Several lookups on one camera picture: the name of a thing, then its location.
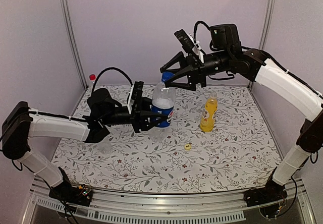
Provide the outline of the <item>yellow juice bottle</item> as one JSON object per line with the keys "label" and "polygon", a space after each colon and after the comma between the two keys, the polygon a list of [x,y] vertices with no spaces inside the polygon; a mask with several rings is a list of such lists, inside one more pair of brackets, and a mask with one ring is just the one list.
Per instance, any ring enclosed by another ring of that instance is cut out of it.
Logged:
{"label": "yellow juice bottle", "polygon": [[200,129],[202,132],[211,132],[215,126],[216,113],[218,109],[217,93],[212,91],[207,98],[200,120]]}

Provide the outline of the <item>blue Pepsi bottle cap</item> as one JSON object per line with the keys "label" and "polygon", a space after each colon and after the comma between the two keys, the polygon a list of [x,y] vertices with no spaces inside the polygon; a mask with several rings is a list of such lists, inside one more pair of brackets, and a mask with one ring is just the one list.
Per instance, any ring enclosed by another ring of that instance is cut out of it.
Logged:
{"label": "blue Pepsi bottle cap", "polygon": [[161,81],[166,82],[167,80],[171,79],[174,76],[172,72],[163,72],[161,76]]}

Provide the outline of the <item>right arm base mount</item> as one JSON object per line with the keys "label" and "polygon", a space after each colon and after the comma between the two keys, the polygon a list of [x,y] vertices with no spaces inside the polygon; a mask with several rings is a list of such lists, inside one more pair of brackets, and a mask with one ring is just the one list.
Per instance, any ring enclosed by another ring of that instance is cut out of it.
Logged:
{"label": "right arm base mount", "polygon": [[269,180],[264,187],[251,188],[244,192],[243,199],[248,207],[259,206],[275,202],[273,205],[267,205],[260,208],[260,214],[265,218],[276,218],[287,198],[285,186]]}

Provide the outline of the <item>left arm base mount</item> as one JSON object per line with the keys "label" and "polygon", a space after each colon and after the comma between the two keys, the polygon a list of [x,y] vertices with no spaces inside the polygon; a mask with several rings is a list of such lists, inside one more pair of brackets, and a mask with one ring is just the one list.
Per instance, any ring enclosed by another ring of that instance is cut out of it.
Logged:
{"label": "left arm base mount", "polygon": [[58,169],[63,176],[63,182],[56,187],[51,187],[49,197],[62,202],[89,207],[93,196],[93,189],[85,184],[78,185],[77,187],[73,186],[65,171],[61,167],[58,167]]}

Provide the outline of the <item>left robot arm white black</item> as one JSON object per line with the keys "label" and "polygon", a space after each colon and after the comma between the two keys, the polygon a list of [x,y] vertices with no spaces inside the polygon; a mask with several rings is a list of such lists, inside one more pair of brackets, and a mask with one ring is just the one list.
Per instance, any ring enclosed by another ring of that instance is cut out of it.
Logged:
{"label": "left robot arm white black", "polygon": [[75,197],[63,170],[53,165],[44,155],[28,144],[32,137],[54,137],[98,144],[103,153],[110,151],[108,128],[114,125],[132,125],[134,132],[148,131],[166,121],[168,115],[152,111],[152,101],[142,96],[141,89],[129,95],[131,107],[114,100],[109,91],[100,88],[87,100],[90,115],[74,118],[32,110],[24,101],[19,102],[3,123],[2,152],[10,160],[17,160],[45,180],[65,201]]}

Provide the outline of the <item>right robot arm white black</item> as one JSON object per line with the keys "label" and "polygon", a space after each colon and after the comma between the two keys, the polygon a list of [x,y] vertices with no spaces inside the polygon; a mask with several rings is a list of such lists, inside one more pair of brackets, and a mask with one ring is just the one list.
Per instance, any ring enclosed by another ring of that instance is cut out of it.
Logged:
{"label": "right robot arm white black", "polygon": [[239,74],[251,82],[264,86],[295,108],[304,116],[300,135],[282,162],[276,167],[261,191],[261,198],[273,201],[283,186],[301,168],[313,153],[322,147],[322,94],[279,64],[269,53],[241,45],[235,24],[220,24],[208,28],[212,53],[204,54],[195,35],[183,29],[175,32],[182,45],[160,71],[174,75],[166,81],[167,87],[191,91],[197,84],[206,86],[206,78],[221,72]]}

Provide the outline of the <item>pale yellow bottle cap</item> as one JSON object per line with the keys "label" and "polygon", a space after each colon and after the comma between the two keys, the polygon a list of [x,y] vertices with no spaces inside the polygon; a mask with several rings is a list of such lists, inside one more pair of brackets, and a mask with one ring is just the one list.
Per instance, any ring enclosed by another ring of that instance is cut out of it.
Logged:
{"label": "pale yellow bottle cap", "polygon": [[185,150],[191,150],[191,144],[185,144],[184,149]]}

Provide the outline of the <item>Pepsi bottle blue label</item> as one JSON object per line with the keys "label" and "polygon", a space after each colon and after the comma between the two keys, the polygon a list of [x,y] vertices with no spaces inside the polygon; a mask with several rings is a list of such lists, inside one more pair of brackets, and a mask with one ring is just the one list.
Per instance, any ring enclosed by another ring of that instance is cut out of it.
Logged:
{"label": "Pepsi bottle blue label", "polygon": [[152,111],[168,115],[168,127],[152,128],[149,130],[149,137],[154,142],[162,141],[171,131],[171,118],[176,100],[175,88],[167,88],[165,83],[160,81],[154,88],[152,95]]}

